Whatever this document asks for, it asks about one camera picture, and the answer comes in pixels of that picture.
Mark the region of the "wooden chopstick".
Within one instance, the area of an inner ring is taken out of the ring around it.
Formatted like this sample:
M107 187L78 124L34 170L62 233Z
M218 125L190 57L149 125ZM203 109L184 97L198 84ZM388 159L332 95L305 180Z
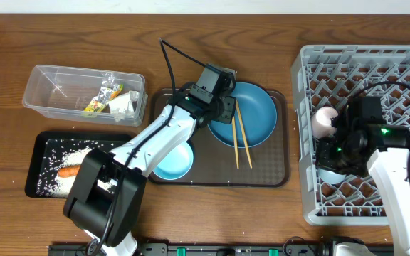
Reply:
M239 108L238 100L236 100L236 114L238 116L238 123L239 123L239 127L240 127L240 130L241 130L241 135L242 135L242 138L243 138L243 145L244 145L244 148L245 148L245 151L246 151L248 164L250 166L250 169L252 169L253 164L252 164L252 160L251 160L251 154L250 154L250 151L249 151L249 148L248 148L248 142L247 142L247 138L246 138L246 131L244 129L243 118L241 116L241 111L240 111L240 108Z
M236 160L236 168L239 169L238 140L236 136L236 121L235 121L234 116L232 117L231 125L232 125L232 133L233 133L233 147L234 147L234 154L235 154L235 160Z

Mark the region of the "light blue cup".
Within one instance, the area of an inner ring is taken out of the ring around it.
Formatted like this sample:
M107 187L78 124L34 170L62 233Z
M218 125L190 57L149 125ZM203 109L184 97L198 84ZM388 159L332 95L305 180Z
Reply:
M346 178L345 174L337 174L333 171L327 171L321 168L317 169L317 174L322 181L332 185L341 183Z

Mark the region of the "dark blue plate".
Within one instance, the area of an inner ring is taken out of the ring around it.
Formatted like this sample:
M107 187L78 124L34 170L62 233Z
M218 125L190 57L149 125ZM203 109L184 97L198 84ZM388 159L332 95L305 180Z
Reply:
M268 92L248 82L237 82L231 96L238 101L248 147L263 143L274 131L278 118L275 103ZM238 147L244 148L237 112L235 122ZM227 146L234 146L232 124L212 121L208 127L220 142Z

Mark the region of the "pink cup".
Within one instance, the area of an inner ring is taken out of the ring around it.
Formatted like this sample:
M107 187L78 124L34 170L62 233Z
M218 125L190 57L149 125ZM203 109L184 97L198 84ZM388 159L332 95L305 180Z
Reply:
M332 107L318 109L311 118L312 135L317 139L332 136L336 132L336 128L332 126L332 119L337 116L337 110Z

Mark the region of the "light blue bowl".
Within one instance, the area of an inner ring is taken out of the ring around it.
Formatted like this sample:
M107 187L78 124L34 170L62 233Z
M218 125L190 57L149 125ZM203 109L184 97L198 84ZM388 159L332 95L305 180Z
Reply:
M185 176L194 163L194 152L188 142L181 143L170 151L154 169L161 179L173 181Z

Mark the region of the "white tissue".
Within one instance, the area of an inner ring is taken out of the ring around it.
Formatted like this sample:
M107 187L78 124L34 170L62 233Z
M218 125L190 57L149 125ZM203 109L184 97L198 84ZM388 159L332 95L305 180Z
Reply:
M131 117L135 113L139 96L137 91L129 91L109 101L110 114L116 122Z

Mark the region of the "yellow snack wrapper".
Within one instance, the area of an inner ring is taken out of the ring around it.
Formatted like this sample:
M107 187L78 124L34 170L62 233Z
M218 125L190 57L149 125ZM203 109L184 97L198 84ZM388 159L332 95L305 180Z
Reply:
M121 93L123 87L124 85L117 81L116 74L105 73L98 95L92 98L84 111L102 112L108 103Z

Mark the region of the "orange carrot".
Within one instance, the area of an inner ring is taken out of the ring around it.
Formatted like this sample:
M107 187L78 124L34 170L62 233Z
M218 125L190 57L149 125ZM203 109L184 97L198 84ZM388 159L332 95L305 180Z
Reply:
M59 169L58 176L61 178L70 178L76 176L80 170L80 165L67 166Z

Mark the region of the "white rice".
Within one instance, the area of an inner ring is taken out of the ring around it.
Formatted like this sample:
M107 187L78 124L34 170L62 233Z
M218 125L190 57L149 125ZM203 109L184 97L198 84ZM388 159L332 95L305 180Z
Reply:
M81 165L92 149L109 152L121 142L91 139L49 139L41 157L41 167L36 182L36 195L39 197L67 198L75 177L61 178L59 169Z

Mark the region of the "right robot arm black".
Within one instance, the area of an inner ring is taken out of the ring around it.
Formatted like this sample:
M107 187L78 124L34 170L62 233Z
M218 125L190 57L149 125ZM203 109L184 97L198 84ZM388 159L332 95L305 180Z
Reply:
M336 174L371 176L394 242L395 255L410 255L410 132L406 127L366 124L323 137L316 166Z

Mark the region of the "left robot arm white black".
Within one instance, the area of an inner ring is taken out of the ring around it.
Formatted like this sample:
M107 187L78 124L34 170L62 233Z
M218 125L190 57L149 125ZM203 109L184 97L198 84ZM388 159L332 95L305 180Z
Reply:
M132 255L131 234L144 189L155 167L195 130L212 121L228 124L234 116L236 84L213 89L194 83L174 92L161 114L136 137L104 152L93 149L80 165L63 213L92 240L86 255Z

